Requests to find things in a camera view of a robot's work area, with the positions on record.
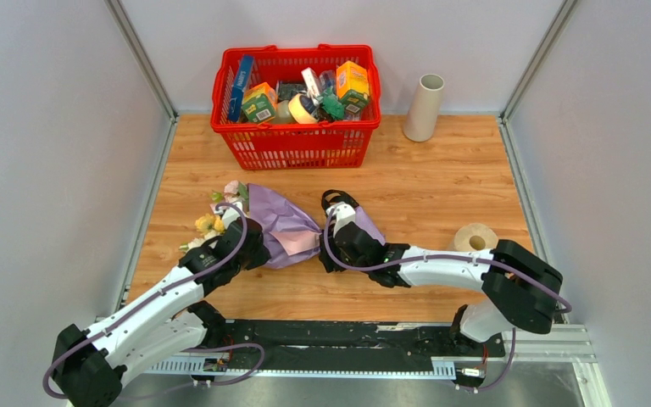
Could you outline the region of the purple pink wrapping paper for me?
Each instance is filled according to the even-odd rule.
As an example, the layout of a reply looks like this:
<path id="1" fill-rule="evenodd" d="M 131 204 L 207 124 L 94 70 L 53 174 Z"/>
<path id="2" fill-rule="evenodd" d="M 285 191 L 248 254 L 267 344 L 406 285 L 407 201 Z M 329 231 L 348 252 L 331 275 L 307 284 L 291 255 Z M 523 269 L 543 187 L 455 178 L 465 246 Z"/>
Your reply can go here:
<path id="1" fill-rule="evenodd" d="M 249 214 L 263 228 L 270 251 L 267 269 L 283 269 L 320 255 L 322 229 L 314 218 L 278 192 L 249 183 Z M 354 222 L 373 238 L 385 243 L 385 236 L 359 205 Z"/>

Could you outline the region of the artificial flower bunch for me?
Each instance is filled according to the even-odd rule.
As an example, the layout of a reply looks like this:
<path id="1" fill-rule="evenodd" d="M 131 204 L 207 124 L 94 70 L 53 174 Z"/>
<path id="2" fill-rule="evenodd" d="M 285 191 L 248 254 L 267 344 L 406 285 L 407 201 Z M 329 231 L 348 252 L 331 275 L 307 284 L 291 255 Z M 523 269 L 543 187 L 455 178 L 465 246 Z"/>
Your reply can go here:
<path id="1" fill-rule="evenodd" d="M 198 236 L 190 242 L 183 243 L 179 250 L 186 253 L 188 250 L 199 247 L 203 243 L 219 237 L 225 233 L 226 227 L 238 218 L 236 211 L 229 207 L 219 207 L 218 204 L 228 203 L 236 205 L 245 215 L 249 214 L 248 185 L 238 180 L 230 181 L 224 186 L 222 192 L 212 191 L 211 212 L 196 219 L 194 226 Z"/>

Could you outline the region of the black printed ribbon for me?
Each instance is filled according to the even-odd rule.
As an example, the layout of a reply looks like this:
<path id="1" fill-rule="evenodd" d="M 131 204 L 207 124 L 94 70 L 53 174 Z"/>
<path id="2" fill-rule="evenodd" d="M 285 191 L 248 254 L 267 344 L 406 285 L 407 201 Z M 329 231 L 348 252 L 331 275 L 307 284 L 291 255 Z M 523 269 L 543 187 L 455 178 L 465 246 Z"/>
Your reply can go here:
<path id="1" fill-rule="evenodd" d="M 322 193 L 320 205 L 326 214 L 329 208 L 336 204 L 347 204 L 353 209 L 359 207 L 358 201 L 343 190 L 329 189 Z"/>

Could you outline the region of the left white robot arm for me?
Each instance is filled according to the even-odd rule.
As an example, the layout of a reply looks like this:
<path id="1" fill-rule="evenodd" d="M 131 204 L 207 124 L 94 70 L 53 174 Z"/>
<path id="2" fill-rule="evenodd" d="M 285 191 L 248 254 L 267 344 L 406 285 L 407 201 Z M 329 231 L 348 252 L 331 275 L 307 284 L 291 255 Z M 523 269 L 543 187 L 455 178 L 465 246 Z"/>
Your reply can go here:
<path id="1" fill-rule="evenodd" d="M 236 218 L 225 233 L 183 255 L 154 287 L 115 314 L 57 336 L 43 385 L 74 406 L 109 406 L 146 369 L 189 348 L 229 351 L 225 318 L 206 297 L 270 257 L 261 225 Z"/>

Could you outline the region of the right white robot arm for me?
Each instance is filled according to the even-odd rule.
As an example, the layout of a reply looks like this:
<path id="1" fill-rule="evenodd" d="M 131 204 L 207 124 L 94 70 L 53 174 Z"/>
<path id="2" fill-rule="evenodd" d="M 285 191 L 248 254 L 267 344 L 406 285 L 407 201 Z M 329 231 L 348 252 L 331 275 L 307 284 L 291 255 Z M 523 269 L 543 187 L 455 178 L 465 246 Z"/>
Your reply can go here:
<path id="1" fill-rule="evenodd" d="M 457 287 L 485 295 L 453 318 L 452 348 L 473 354 L 501 332 L 550 333 L 554 318 L 571 310 L 560 296 L 562 274 L 520 244 L 506 239 L 471 252 L 432 251 L 407 243 L 381 243 L 355 223 L 328 226 L 320 260 L 329 272 L 355 270 L 393 287 Z"/>

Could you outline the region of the beige cylindrical vase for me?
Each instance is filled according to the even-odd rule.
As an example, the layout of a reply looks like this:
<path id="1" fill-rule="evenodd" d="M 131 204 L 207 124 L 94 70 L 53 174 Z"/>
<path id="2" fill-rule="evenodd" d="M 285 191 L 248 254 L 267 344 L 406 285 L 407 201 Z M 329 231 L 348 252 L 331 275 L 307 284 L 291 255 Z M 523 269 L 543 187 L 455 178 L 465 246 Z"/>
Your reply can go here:
<path id="1" fill-rule="evenodd" d="M 444 98 L 444 79 L 436 74 L 423 75 L 409 106 L 403 134 L 413 142 L 426 142 L 434 134 Z"/>

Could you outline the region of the red plastic shopping basket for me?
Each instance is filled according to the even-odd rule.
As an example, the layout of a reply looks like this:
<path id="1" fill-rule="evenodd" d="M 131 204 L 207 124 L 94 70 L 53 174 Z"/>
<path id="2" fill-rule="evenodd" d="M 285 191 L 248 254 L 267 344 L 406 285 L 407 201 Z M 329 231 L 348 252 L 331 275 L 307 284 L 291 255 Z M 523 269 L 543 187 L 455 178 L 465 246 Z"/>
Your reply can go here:
<path id="1" fill-rule="evenodd" d="M 359 120 L 353 121 L 307 125 L 230 121 L 231 90 L 245 55 L 253 57 L 251 84 L 266 82 L 270 86 L 276 86 L 278 81 L 296 81 L 305 68 L 321 72 L 352 61 L 367 70 L 372 100 Z M 214 79 L 210 125 L 244 170 L 359 167 L 371 136 L 381 123 L 380 96 L 380 76 L 373 49 L 368 45 L 227 48 Z"/>

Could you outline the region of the green plastic item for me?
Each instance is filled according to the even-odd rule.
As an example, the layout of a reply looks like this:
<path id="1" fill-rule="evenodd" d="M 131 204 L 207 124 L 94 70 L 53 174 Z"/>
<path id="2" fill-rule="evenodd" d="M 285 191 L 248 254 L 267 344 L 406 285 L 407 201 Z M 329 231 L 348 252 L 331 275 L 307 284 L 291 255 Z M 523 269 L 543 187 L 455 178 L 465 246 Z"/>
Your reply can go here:
<path id="1" fill-rule="evenodd" d="M 337 95 L 332 92 L 324 92 L 320 102 L 320 114 L 328 122 L 342 121 L 345 116 L 345 108 Z"/>

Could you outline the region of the masking tape roll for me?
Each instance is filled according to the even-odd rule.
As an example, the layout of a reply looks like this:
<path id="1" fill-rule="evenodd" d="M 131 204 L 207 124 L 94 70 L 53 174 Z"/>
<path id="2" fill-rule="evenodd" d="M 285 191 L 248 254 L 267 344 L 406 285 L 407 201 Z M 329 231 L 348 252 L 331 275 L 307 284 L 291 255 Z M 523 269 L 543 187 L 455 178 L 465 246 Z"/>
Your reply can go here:
<path id="1" fill-rule="evenodd" d="M 288 103 L 291 117 L 299 125 L 313 125 L 318 123 L 317 104 L 304 93 L 297 93 Z"/>

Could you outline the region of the green yellow box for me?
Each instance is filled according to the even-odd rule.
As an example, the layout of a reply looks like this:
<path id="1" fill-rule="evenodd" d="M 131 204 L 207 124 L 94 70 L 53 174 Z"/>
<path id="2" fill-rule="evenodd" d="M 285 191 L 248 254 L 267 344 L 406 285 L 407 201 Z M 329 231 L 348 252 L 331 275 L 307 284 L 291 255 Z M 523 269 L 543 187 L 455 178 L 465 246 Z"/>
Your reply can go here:
<path id="1" fill-rule="evenodd" d="M 247 121 L 254 124 L 273 120 L 276 116 L 276 106 L 277 95 L 268 82 L 248 89 L 242 98 L 242 112 Z"/>

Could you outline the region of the orange green box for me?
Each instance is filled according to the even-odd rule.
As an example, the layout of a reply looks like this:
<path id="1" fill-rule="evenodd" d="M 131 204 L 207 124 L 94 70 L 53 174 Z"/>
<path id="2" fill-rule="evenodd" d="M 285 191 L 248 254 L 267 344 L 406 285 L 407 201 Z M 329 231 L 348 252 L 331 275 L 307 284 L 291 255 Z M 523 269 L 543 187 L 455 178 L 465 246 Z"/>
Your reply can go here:
<path id="1" fill-rule="evenodd" d="M 336 94 L 340 103 L 349 113 L 360 113 L 371 100 L 367 69 L 347 61 L 337 68 L 336 74 Z"/>

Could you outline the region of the white packet in basket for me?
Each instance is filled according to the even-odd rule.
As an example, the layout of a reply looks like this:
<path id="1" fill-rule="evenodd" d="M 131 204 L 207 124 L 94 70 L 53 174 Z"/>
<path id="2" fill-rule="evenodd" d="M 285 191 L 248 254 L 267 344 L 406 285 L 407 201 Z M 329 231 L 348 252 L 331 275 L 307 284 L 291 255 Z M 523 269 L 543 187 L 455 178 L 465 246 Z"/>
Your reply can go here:
<path id="1" fill-rule="evenodd" d="M 301 71 L 303 83 L 306 86 L 306 92 L 310 98 L 318 99 L 322 94 L 322 85 L 320 78 L 312 68 L 306 68 Z"/>

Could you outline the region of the blue box in basket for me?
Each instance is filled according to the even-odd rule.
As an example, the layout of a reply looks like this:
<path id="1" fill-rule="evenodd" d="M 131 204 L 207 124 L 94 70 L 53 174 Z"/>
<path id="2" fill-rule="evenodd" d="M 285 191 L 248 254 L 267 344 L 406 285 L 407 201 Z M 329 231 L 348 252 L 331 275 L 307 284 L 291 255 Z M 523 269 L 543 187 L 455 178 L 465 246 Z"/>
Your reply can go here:
<path id="1" fill-rule="evenodd" d="M 243 55 L 239 61 L 238 69 L 234 75 L 231 85 L 231 93 L 228 101 L 227 119 L 231 122 L 238 122 L 242 111 L 242 100 L 249 88 L 249 81 L 253 70 L 253 55 Z"/>

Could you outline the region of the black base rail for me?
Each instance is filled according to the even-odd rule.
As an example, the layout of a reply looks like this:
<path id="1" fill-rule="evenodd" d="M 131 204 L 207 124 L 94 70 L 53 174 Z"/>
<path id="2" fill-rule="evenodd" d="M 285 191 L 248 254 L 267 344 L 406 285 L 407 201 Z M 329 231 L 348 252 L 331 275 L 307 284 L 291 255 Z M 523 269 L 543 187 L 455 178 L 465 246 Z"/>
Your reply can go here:
<path id="1" fill-rule="evenodd" d="M 233 320 L 207 332 L 204 348 L 237 345 L 227 365 L 262 371 L 426 372 L 435 357 L 506 354 L 501 336 L 457 344 L 448 323 Z"/>

